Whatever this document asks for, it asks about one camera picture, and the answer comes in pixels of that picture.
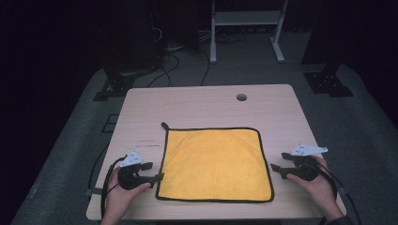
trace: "towel loop tag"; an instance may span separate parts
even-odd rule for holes
[[[170,130],[169,126],[168,126],[166,123],[164,123],[164,122],[161,122],[161,126],[162,126],[166,131],[169,131],[169,130]]]

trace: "metal shelf frame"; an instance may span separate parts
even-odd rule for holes
[[[286,13],[288,0],[283,0],[281,10],[272,11],[231,11],[216,12],[215,0],[211,6],[211,41],[210,41],[210,63],[217,63],[216,48],[216,26],[219,25],[264,25],[276,24],[275,37],[270,38],[272,48],[279,63],[284,62],[284,57],[279,46],[279,37],[282,31],[284,15]]]

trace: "sleeve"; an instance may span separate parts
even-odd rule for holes
[[[339,217],[328,223],[328,225],[354,225],[354,223],[349,217]]]

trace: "shelf leg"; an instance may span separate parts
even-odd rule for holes
[[[210,41],[210,63],[217,63],[217,50],[216,50],[216,4],[215,0],[211,6],[211,41]]]
[[[274,49],[274,52],[278,59],[278,63],[284,62],[284,57],[283,57],[281,48],[279,47],[278,41],[279,41],[279,37],[280,37],[281,31],[282,31],[282,25],[283,25],[284,15],[286,14],[287,3],[288,3],[288,0],[283,0],[283,6],[281,9],[281,13],[279,14],[278,25],[276,27],[275,37],[272,37],[270,39],[272,48]]]

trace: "white shelf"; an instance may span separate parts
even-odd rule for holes
[[[279,10],[216,12],[215,25],[264,25],[278,24]]]

